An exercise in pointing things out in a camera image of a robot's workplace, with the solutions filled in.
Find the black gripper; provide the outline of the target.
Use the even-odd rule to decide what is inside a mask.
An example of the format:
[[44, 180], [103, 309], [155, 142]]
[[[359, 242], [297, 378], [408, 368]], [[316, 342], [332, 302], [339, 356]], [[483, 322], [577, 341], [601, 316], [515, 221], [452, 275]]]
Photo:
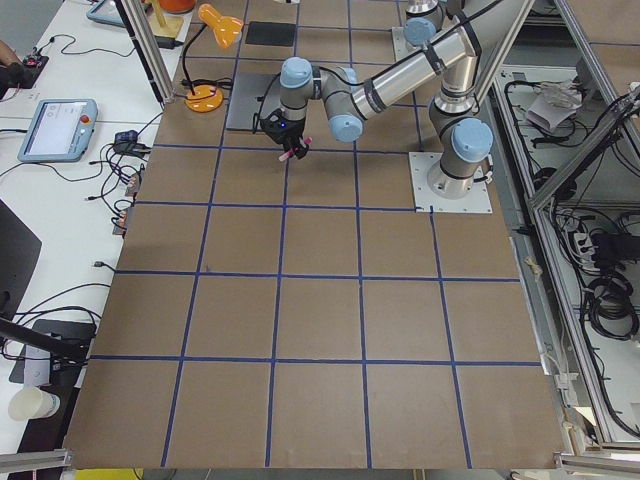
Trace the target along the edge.
[[[269, 115], [261, 118], [260, 128], [271, 140], [282, 147], [286, 139], [297, 140], [303, 136], [303, 121], [287, 118], [281, 108], [276, 108]], [[294, 156], [297, 159], [303, 159], [306, 154], [306, 146], [297, 146], [294, 149]]]

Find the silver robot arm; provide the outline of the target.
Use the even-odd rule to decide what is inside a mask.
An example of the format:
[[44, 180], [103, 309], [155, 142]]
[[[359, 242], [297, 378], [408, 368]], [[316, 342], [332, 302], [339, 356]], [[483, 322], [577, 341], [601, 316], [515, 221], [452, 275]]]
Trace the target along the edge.
[[516, 1], [435, 5], [449, 17], [449, 25], [418, 18], [427, 37], [408, 56], [365, 80], [358, 80], [349, 69], [328, 69], [290, 57], [276, 77], [278, 108], [267, 116], [256, 113], [254, 126], [282, 147], [284, 159], [302, 158], [309, 150], [305, 126], [310, 101], [323, 103], [333, 138], [352, 143], [361, 137], [366, 121], [436, 81], [439, 90], [430, 102], [429, 117], [443, 152], [428, 171], [427, 185], [442, 198], [461, 199], [471, 190], [494, 140], [489, 126], [472, 112], [479, 62], [505, 34], [505, 20], [518, 5]]

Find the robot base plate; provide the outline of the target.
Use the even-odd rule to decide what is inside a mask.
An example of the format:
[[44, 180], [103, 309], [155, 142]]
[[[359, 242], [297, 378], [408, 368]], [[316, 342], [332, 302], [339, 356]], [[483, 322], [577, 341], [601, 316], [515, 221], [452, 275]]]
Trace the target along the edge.
[[391, 29], [394, 57], [400, 61], [419, 49], [418, 46], [411, 45], [404, 37], [403, 27], [393, 27]]
[[424, 213], [491, 214], [487, 185], [491, 182], [477, 164], [474, 176], [448, 177], [440, 167], [440, 152], [410, 152], [409, 166], [414, 208]]

